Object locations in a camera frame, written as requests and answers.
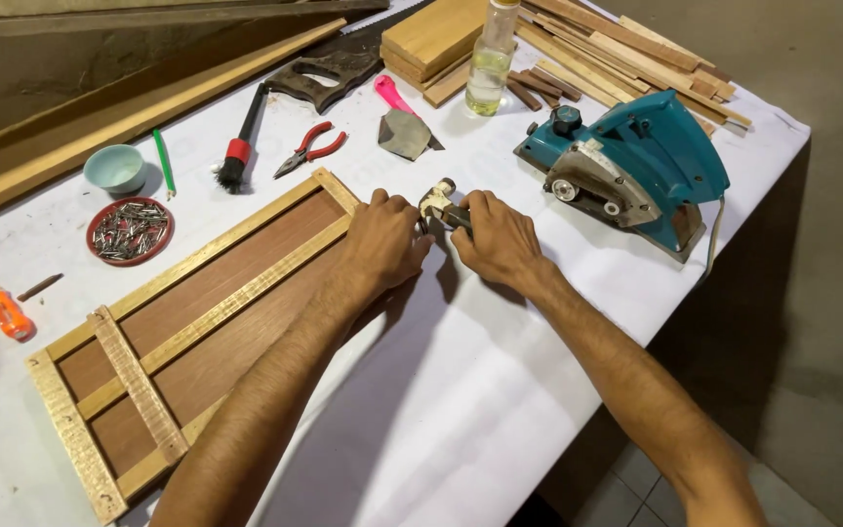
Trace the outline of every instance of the pliers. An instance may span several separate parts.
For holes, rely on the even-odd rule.
[[[278,179],[279,177],[295,170],[304,162],[312,162],[317,158],[330,156],[339,150],[346,140],[346,132],[340,132],[336,141],[332,142],[330,146],[325,146],[320,150],[311,150],[311,141],[332,127],[334,127],[334,125],[330,121],[325,121],[311,128],[304,136],[304,139],[301,140],[301,146],[295,150],[294,155],[288,158],[286,162],[282,163],[282,166],[278,168],[278,172],[276,172],[273,177]]]

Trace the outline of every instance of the plastic bottle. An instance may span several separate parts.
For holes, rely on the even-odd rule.
[[[483,34],[474,44],[467,79],[467,108],[475,114],[497,113],[515,50],[512,32],[518,14],[519,0],[490,0]]]

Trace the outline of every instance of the blue electric planer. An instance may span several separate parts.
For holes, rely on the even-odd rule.
[[[528,134],[514,152],[546,174],[546,192],[632,229],[681,263],[704,234],[698,203],[722,199],[731,185],[674,90],[617,104],[591,126],[561,106]]]

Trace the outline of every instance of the forearm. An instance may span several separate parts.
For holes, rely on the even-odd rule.
[[[718,486],[749,492],[742,465],[720,431],[677,381],[545,261],[525,294],[574,353],[626,434],[683,502]]]
[[[345,277],[319,288],[198,437],[171,478],[153,526],[245,524],[315,385],[371,296]]]

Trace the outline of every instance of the orange screwdriver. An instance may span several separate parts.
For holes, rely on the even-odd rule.
[[[35,323],[24,316],[11,294],[3,289],[0,289],[0,329],[18,342],[30,338],[35,330]]]

